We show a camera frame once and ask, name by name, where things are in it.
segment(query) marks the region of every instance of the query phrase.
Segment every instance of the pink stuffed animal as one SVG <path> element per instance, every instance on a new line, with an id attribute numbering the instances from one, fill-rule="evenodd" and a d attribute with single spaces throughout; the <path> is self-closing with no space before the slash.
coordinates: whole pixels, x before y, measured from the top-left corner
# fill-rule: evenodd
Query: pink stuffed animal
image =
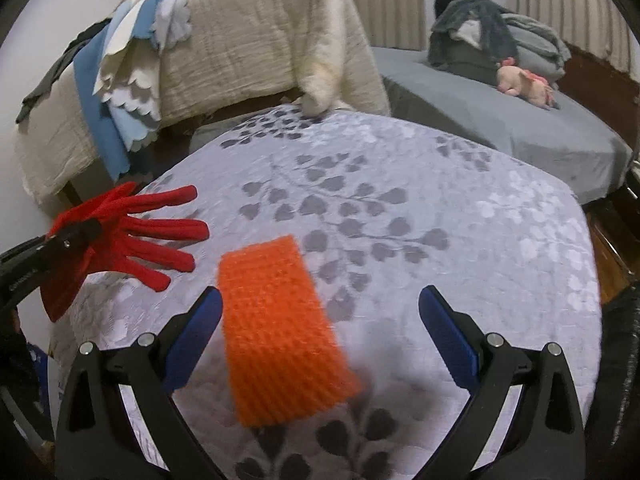
<path id="1" fill-rule="evenodd" d="M 555 105 L 554 91 L 548 81 L 529 70 L 513 66 L 513 59 L 502 62 L 497 77 L 498 91 L 503 94 L 514 97 L 521 95 L 529 103 L 540 108 Z"/>

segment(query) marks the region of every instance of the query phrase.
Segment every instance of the metal screw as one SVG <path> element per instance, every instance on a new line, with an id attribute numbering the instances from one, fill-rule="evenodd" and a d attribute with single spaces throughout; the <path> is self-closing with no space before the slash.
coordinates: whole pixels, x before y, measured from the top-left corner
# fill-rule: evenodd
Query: metal screw
<path id="1" fill-rule="evenodd" d="M 504 338 L 495 332 L 491 332 L 487 337 L 486 341 L 494 348 L 500 348 L 504 345 Z"/>
<path id="2" fill-rule="evenodd" d="M 562 353 L 562 347 L 558 343 L 549 343 L 546 349 L 551 355 L 559 356 Z"/>
<path id="3" fill-rule="evenodd" d="M 89 355 L 94 350 L 94 344 L 91 341 L 85 341 L 80 345 L 80 353 Z"/>
<path id="4" fill-rule="evenodd" d="M 151 332 L 146 332 L 138 336 L 138 344 L 144 347 L 151 346 L 155 340 L 156 340 L 156 336 Z"/>

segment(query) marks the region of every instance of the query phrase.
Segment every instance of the orange knitted cloth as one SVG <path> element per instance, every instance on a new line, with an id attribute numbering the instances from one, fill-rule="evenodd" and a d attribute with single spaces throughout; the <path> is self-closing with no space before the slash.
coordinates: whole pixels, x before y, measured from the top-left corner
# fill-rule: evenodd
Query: orange knitted cloth
<path id="1" fill-rule="evenodd" d="M 242 425 L 311 416 L 358 393 L 293 236 L 224 254 L 218 288 Z"/>

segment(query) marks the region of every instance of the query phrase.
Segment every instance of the gray bed sheet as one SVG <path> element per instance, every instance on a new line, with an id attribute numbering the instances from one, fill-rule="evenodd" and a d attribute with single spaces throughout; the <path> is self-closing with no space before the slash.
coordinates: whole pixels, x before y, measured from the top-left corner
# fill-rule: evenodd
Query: gray bed sheet
<path id="1" fill-rule="evenodd" d="M 227 478 L 373 479 L 388 468 L 385 479 L 411 480 L 468 399 L 420 322 L 418 295 L 430 283 L 514 345 L 558 341 L 586 418 L 600 355 L 598 283 L 582 209 L 558 179 L 420 124 L 343 110 L 310 120 L 283 105 L 144 192 L 187 184 L 198 187 L 194 202 L 148 216 L 207 222 L 208 240 L 178 242 L 194 272 L 168 271 L 160 293 L 92 274 L 51 349 L 66 376 L 82 341 L 117 348 L 159 332 L 216 283 L 223 254 L 293 235 L 363 391 L 285 426 L 242 428 L 219 327 L 174 402 Z M 497 452 L 517 398 L 512 391 L 481 463 Z M 124 400 L 146 456 L 161 464 L 130 390 Z"/>
<path id="2" fill-rule="evenodd" d="M 604 122 L 556 92 L 543 110 L 495 88 L 434 70 L 426 53 L 374 48 L 394 117 L 474 140 L 568 184 L 581 204 L 622 185 L 632 150 Z"/>

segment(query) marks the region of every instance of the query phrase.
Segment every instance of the beige blanket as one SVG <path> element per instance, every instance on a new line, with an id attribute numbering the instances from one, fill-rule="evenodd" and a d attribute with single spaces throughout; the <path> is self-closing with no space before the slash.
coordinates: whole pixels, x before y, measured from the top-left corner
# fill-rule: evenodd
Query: beige blanket
<path id="1" fill-rule="evenodd" d="M 188 0 L 192 37 L 162 55 L 162 126 L 298 86 L 319 114 L 389 107 L 353 0 Z M 69 66 L 14 131 L 24 187 L 38 202 L 96 158 Z"/>

